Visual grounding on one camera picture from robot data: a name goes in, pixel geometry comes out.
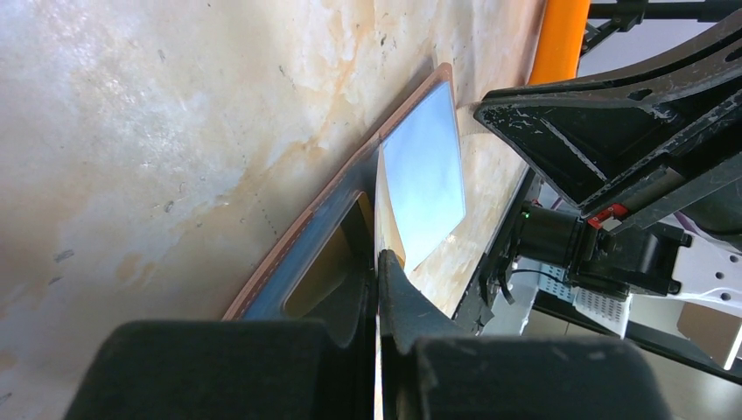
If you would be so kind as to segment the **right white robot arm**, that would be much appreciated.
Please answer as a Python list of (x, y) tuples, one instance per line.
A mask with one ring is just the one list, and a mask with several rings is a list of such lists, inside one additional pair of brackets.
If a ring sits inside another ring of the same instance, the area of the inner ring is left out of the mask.
[(473, 118), (576, 210), (523, 205), (491, 274), (741, 313), (741, 15), (608, 73), (488, 93)]

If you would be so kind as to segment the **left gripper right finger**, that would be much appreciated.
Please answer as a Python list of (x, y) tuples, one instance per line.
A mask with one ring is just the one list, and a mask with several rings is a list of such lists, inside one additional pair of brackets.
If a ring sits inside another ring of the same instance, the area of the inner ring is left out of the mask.
[(440, 380), (426, 346), (465, 337), (466, 332), (410, 282), (393, 250), (381, 251), (376, 273), (382, 417), (430, 419), (430, 392)]

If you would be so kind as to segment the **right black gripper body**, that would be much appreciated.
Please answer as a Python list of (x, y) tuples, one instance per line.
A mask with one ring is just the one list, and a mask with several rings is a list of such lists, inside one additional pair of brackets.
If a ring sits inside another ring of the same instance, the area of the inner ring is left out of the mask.
[(509, 258), (565, 270), (565, 283), (605, 296), (738, 296), (741, 276), (691, 276), (681, 247), (691, 233), (741, 256), (741, 155), (660, 156), (607, 191), (587, 215), (512, 206)]

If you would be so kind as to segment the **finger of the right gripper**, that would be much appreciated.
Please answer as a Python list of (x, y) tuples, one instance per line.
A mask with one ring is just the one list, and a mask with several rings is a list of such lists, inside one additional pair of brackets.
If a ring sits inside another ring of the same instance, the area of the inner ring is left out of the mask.
[(716, 25), (630, 66), (488, 93), (474, 119), (581, 210), (640, 179), (694, 179), (741, 151), (741, 29)]

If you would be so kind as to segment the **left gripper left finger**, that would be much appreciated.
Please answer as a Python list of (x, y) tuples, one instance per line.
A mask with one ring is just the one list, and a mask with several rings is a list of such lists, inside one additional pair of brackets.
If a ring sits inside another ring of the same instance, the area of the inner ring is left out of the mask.
[(355, 270), (312, 310), (328, 334), (318, 375), (319, 419), (371, 419), (375, 410), (377, 284)]

